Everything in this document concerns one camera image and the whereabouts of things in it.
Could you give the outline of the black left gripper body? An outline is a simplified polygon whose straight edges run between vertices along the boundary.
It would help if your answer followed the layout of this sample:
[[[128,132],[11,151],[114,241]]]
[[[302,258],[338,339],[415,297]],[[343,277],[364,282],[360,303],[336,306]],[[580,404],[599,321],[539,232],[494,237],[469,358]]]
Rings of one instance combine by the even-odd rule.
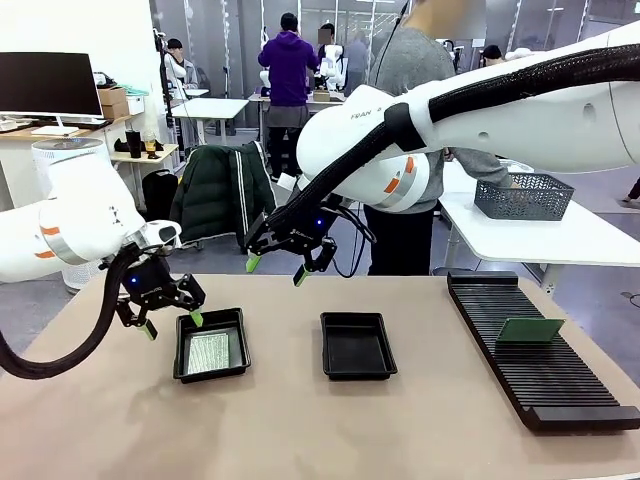
[[[155,311],[176,306],[181,300],[167,261],[161,256],[150,256],[127,269],[121,281],[127,296],[118,300],[119,313],[132,313],[130,303],[140,311]]]

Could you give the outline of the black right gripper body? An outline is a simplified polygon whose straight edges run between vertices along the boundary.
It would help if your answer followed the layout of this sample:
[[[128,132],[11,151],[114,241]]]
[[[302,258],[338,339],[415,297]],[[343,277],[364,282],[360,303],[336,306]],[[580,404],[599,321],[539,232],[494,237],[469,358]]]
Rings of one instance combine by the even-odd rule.
[[[274,225],[276,214],[283,210],[278,208],[266,217],[263,229],[258,237],[258,247],[261,249],[275,248],[309,248],[321,245],[334,223],[334,212],[325,207],[314,207],[297,216],[288,215],[286,225]]]

